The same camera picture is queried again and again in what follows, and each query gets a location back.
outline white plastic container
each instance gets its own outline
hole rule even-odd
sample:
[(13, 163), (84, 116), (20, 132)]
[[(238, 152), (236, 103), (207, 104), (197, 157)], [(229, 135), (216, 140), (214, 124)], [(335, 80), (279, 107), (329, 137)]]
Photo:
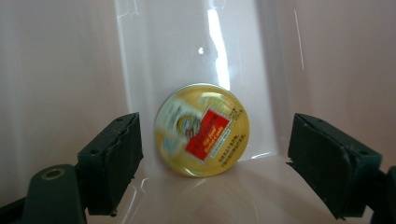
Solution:
[[(338, 223), (285, 164), (292, 115), (382, 153), (383, 171), (396, 164), (395, 10), (369, 0), (2, 0), (0, 206), (139, 111), (145, 159), (118, 216), (90, 223)], [(227, 172), (188, 178), (161, 162), (153, 125), (168, 95), (202, 82), (241, 101), (250, 138)]]

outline gold tin lid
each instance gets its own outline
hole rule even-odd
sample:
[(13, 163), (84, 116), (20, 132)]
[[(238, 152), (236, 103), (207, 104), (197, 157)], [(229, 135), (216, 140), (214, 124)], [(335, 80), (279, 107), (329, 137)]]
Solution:
[(173, 93), (155, 121), (155, 141), (163, 160), (183, 175), (220, 174), (248, 145), (248, 115), (229, 91), (193, 84)]

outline round tin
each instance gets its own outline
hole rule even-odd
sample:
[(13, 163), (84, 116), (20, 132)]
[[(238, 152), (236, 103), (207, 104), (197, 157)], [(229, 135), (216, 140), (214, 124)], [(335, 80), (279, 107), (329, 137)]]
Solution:
[(155, 121), (163, 160), (183, 175), (217, 175), (233, 166), (248, 145), (245, 108), (229, 91), (193, 84), (173, 93)]

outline plastic bin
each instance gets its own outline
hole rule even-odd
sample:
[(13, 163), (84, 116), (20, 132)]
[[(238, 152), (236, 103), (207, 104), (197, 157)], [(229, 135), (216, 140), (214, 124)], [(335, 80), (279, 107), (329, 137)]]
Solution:
[[(89, 223), (338, 223), (286, 161), (292, 115), (327, 120), (396, 164), (396, 3), (0, 1), (0, 206), (33, 174), (140, 112), (145, 159), (116, 217)], [(230, 90), (249, 115), (229, 171), (176, 175), (156, 114), (191, 83)], [(372, 211), (345, 223), (369, 223)]]

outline red label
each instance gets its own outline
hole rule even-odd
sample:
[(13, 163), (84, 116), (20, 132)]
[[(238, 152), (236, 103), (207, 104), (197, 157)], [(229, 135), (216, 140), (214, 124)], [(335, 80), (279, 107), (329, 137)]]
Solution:
[(204, 161), (230, 121), (213, 110), (207, 110), (201, 121), (201, 130), (186, 146), (186, 151)]

